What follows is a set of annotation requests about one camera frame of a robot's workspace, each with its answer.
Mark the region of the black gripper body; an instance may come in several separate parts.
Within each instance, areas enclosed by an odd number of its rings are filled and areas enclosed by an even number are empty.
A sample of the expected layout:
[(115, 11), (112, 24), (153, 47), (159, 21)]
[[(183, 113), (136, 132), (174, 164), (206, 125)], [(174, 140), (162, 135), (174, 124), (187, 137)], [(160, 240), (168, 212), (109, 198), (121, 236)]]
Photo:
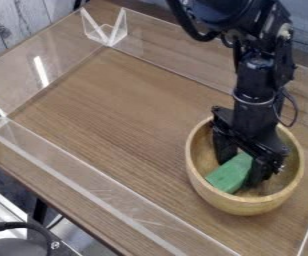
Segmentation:
[(288, 149), (276, 134), (283, 99), (278, 96), (254, 102), (234, 99), (234, 108), (212, 106), (211, 129), (231, 137), (236, 152), (242, 150), (252, 160), (263, 156), (276, 161), (276, 172), (283, 165)]

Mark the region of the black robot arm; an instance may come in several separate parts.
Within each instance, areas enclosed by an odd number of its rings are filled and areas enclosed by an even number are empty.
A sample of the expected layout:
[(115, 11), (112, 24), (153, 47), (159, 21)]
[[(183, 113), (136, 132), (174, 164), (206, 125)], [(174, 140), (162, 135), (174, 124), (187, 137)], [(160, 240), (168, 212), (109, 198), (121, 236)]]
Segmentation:
[(246, 184), (256, 186), (283, 168), (288, 148), (276, 127), (283, 104), (295, 99), (286, 90), (294, 79), (292, 22), (279, 0), (166, 0), (188, 36), (220, 39), (232, 49), (236, 83), (234, 107), (211, 108), (215, 157), (226, 163), (238, 150), (251, 156)]

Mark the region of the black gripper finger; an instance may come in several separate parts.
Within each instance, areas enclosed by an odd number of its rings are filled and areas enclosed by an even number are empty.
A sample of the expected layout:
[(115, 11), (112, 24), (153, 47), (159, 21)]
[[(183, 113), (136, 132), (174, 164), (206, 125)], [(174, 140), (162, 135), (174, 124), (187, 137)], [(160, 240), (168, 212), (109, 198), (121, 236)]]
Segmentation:
[(275, 159), (266, 158), (263, 156), (256, 157), (251, 161), (248, 176), (246, 179), (246, 185), (248, 187), (256, 187), (264, 180), (268, 180), (271, 175), (275, 173), (276, 173)]
[(236, 155), (236, 145), (231, 137), (223, 134), (218, 129), (212, 129), (212, 143), (215, 158), (218, 164), (222, 165)]

